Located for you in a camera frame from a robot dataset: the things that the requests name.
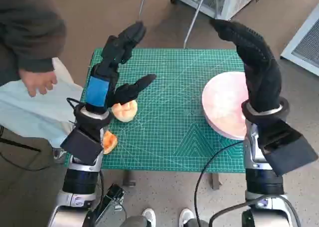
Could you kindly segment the person's hand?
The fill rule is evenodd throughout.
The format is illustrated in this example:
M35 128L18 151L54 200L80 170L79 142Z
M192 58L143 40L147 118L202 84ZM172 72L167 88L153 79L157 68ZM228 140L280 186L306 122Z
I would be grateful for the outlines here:
M34 73L20 69L19 76L31 97L35 97L37 93L45 95L53 89L53 85L57 84L54 71Z

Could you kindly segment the black left robot hand blue tape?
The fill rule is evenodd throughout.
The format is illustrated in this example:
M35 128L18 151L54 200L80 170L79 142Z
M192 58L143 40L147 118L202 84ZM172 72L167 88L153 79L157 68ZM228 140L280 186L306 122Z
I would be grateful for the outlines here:
M85 94L88 111L103 114L114 104L123 105L135 100L156 79L155 74L148 74L134 84L125 83L116 88L119 65L125 64L132 57L133 49L145 34L143 22L137 21L119 35L109 36L100 54L102 61L95 64L90 72Z

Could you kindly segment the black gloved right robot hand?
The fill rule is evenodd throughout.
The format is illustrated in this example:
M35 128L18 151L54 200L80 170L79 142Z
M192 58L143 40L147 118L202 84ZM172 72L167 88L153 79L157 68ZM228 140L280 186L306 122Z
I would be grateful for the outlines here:
M249 103L258 113L280 107L282 78L279 65L264 38L236 22L210 21L220 39L234 43L244 63Z

